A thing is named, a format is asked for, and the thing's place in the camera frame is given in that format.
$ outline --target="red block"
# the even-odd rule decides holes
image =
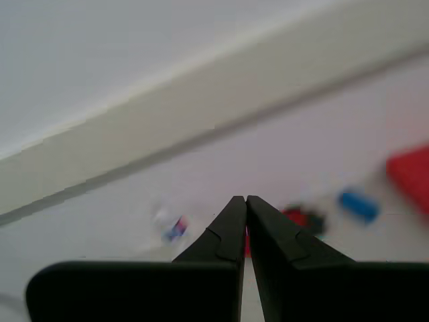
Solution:
[[[390,158],[386,172],[429,221],[429,146]]]

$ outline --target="baseboard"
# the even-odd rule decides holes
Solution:
[[[0,214],[429,44],[429,1],[360,0],[285,22],[0,160]]]

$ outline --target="blue object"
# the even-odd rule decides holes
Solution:
[[[365,220],[366,223],[374,221],[379,212],[379,205],[370,198],[352,190],[344,191],[339,197],[340,205]]]

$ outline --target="black object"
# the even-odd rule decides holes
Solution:
[[[172,263],[42,270],[27,287],[29,315],[33,322],[239,321],[246,221],[266,321],[424,313],[416,288],[426,291],[428,265],[356,263],[250,196],[231,199]]]
[[[314,236],[322,235],[326,231],[324,217],[315,211],[307,212],[307,230]]]

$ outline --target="small toy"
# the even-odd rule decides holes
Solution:
[[[188,228],[188,224],[183,217],[180,217],[173,228],[166,232],[165,237],[172,242],[176,238],[182,237],[185,234],[186,228]]]
[[[374,200],[351,189],[341,193],[339,203],[365,223],[373,222],[380,212],[379,205]]]
[[[282,210],[282,213],[312,235],[322,235],[326,230],[324,217],[315,210],[305,210],[303,206],[296,205]]]

